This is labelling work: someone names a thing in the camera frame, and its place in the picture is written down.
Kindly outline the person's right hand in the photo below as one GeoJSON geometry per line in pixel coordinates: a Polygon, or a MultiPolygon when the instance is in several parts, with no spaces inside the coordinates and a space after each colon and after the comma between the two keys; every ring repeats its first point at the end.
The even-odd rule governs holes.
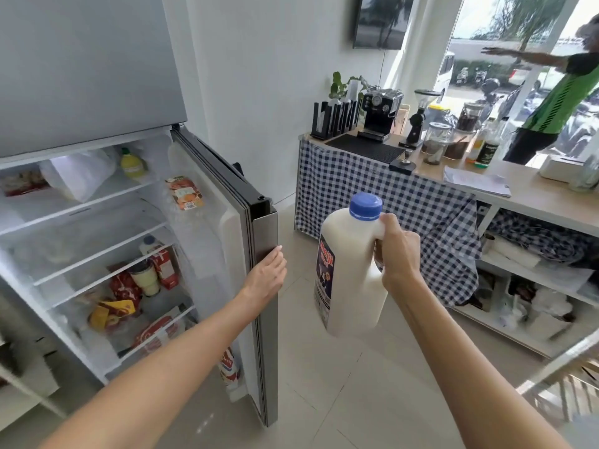
{"type": "Polygon", "coordinates": [[[423,281],[420,236],[415,232],[403,230],[405,241],[380,241],[377,250],[378,258],[383,263],[383,285],[393,297],[410,294],[416,284],[423,281]]]}

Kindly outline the white milk jug blue cap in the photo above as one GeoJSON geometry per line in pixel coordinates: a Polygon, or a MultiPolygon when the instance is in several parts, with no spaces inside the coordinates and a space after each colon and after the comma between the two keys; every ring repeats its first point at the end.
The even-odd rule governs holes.
{"type": "Polygon", "coordinates": [[[318,242],[314,300],[326,332],[336,338],[374,329],[387,298],[382,272],[374,259],[385,226],[383,201],[356,193],[349,206],[330,213],[318,242]]]}

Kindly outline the silver fridge door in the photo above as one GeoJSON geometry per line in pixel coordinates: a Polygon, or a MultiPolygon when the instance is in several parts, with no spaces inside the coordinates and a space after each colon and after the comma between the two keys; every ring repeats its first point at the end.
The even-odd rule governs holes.
{"type": "MultiPolygon", "coordinates": [[[[169,209],[182,266],[193,269],[201,317],[208,317],[241,290],[247,274],[279,244],[278,213],[233,165],[183,124],[171,130],[168,149],[173,176],[189,178],[203,206],[169,209]]],[[[278,304],[269,304],[231,344],[241,368],[239,386],[229,387],[232,401],[248,395],[263,427],[279,417],[278,304]]]]}

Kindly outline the person's right forearm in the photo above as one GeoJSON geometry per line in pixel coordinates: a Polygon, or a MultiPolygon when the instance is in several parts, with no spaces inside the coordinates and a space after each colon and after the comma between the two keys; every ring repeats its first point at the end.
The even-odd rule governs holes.
{"type": "Polygon", "coordinates": [[[494,368],[418,275],[383,273],[466,449],[572,449],[494,368]]]}

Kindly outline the yellow syrup bottle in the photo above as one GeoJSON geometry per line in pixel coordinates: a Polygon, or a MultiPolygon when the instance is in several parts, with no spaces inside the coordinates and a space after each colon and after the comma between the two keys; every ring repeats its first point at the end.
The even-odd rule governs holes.
{"type": "Polygon", "coordinates": [[[480,154],[480,150],[483,146],[485,138],[488,134],[488,128],[492,127],[494,120],[495,120],[494,118],[490,117],[489,119],[485,120],[482,123],[481,128],[478,130],[477,134],[475,135],[475,137],[473,139],[472,146],[470,148],[468,156],[465,159],[465,161],[467,163],[471,163],[471,164],[475,163],[476,159],[478,158],[478,156],[480,154]]]}

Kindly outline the black cup holder rack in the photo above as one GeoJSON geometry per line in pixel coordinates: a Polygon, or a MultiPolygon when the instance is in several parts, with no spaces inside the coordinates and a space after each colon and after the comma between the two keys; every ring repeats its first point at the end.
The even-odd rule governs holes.
{"type": "Polygon", "coordinates": [[[325,141],[355,129],[362,105],[362,100],[314,103],[311,136],[325,141]]]}

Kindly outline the glass jar of coffee beans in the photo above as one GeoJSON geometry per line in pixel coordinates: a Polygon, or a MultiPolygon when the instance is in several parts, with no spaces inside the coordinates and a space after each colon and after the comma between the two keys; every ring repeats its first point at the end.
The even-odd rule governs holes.
{"type": "Polygon", "coordinates": [[[468,146],[477,133],[476,128],[484,108],[484,104],[477,102],[466,102],[463,105],[450,142],[445,149],[444,158],[461,160],[464,157],[468,146]]]}

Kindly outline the green potted plant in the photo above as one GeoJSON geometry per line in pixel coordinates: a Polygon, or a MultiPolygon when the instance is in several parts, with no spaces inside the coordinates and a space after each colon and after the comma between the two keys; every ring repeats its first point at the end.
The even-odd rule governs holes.
{"type": "Polygon", "coordinates": [[[339,100],[358,100],[361,97],[360,94],[368,90],[369,87],[370,84],[363,75],[351,76],[347,81],[344,81],[340,72],[334,72],[328,97],[339,100]]]}

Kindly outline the white counter shelf unit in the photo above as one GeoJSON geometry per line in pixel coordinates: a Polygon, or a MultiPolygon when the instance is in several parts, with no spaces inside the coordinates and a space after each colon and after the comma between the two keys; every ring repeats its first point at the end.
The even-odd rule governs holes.
{"type": "MultiPolygon", "coordinates": [[[[301,136],[307,136],[311,141],[325,148],[334,149],[312,138],[309,134],[300,135],[299,141],[301,136]]],[[[512,197],[507,198],[479,190],[468,188],[463,190],[452,187],[443,182],[440,172],[433,172],[433,168],[434,166],[426,164],[418,165],[416,171],[412,174],[471,193],[475,196],[477,204],[488,205],[490,208],[497,207],[498,211],[517,212],[599,238],[598,193],[576,193],[568,190],[563,183],[550,182],[541,178],[533,168],[505,162],[496,163],[491,167],[491,172],[507,179],[512,192],[512,197]]],[[[515,330],[501,327],[497,317],[498,310],[496,309],[492,312],[484,312],[470,304],[451,307],[457,314],[461,314],[492,331],[502,334],[546,359],[556,358],[596,329],[599,329],[599,291],[595,286],[584,284],[574,288],[574,286],[568,285],[565,279],[558,278],[556,267],[536,266],[533,269],[528,269],[492,251],[483,253],[482,250],[477,265],[484,266],[504,278],[507,274],[512,274],[528,279],[539,286],[548,287],[555,292],[565,293],[574,301],[576,318],[570,326],[561,329],[549,339],[539,340],[533,338],[528,332],[527,325],[515,330]]]]}

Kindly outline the crumpled blue checkered cloth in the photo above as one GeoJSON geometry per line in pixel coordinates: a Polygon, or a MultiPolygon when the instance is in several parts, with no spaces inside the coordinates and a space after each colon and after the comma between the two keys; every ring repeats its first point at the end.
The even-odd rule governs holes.
{"type": "Polygon", "coordinates": [[[599,271],[599,238],[517,212],[499,210],[487,231],[542,257],[599,271]]]}

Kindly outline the white van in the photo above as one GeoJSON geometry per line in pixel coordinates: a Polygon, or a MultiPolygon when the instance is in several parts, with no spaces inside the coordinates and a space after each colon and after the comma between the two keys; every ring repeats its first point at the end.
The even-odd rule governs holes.
{"type": "Polygon", "coordinates": [[[452,79],[453,69],[455,64],[455,53],[447,51],[441,62],[440,71],[434,84],[433,90],[438,92],[440,95],[438,101],[443,100],[444,95],[449,89],[449,84],[452,79]]]}

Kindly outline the white wooden chair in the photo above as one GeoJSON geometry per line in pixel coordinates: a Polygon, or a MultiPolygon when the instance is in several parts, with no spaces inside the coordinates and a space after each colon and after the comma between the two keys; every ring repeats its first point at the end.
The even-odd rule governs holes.
{"type": "Polygon", "coordinates": [[[555,428],[599,417],[599,329],[550,360],[516,388],[555,428]]]}

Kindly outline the silver fridge body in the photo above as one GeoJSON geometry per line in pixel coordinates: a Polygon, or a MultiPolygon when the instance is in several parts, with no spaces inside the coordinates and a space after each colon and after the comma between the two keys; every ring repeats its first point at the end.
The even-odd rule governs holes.
{"type": "Polygon", "coordinates": [[[169,207],[176,203],[164,181],[175,177],[168,159],[171,130],[136,141],[78,148],[60,156],[40,153],[0,165],[0,176],[4,176],[40,170],[43,160],[78,152],[109,150],[118,156],[116,172],[85,203],[69,200],[51,187],[13,197],[0,190],[0,280],[19,296],[19,302],[53,335],[79,370],[101,385],[148,356],[141,353],[141,346],[133,349],[132,345],[154,320],[175,311],[175,321],[181,321],[186,332],[206,318],[199,315],[198,297],[191,292],[198,281],[193,269],[180,264],[178,239],[171,227],[169,207]],[[144,162],[144,178],[136,181],[124,174],[121,147],[144,162]],[[143,294],[137,316],[111,332],[94,331],[87,323],[88,315],[100,301],[115,301],[109,288],[111,277],[147,259],[139,245],[149,234],[171,250],[179,285],[170,291],[161,286],[155,296],[143,294]]]}

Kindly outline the red food package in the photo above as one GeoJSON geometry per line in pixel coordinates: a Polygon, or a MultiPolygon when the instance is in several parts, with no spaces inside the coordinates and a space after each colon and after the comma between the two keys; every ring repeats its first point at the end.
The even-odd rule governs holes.
{"type": "Polygon", "coordinates": [[[6,197],[26,195],[49,187],[49,183],[39,169],[0,176],[0,190],[6,197]]]}

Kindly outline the silver freezer door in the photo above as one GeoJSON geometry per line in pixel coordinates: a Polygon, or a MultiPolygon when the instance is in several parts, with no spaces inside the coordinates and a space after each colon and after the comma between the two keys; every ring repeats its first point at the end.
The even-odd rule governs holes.
{"type": "Polygon", "coordinates": [[[163,0],[0,0],[0,161],[187,120],[163,0]]]}

